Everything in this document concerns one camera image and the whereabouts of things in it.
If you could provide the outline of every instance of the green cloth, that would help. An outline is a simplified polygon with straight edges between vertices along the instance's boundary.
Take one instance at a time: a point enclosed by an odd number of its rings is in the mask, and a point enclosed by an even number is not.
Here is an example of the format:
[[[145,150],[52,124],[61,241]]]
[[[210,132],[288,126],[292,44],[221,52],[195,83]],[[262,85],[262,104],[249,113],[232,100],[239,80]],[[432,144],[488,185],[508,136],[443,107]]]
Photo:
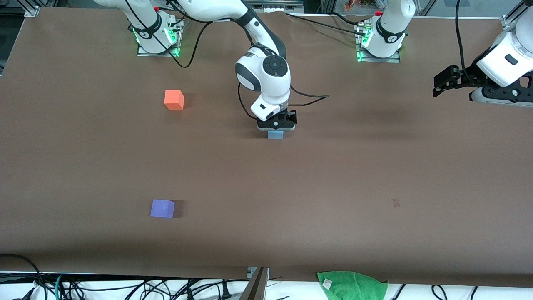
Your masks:
[[[329,300],[383,300],[387,283],[355,272],[321,272],[318,281]]]

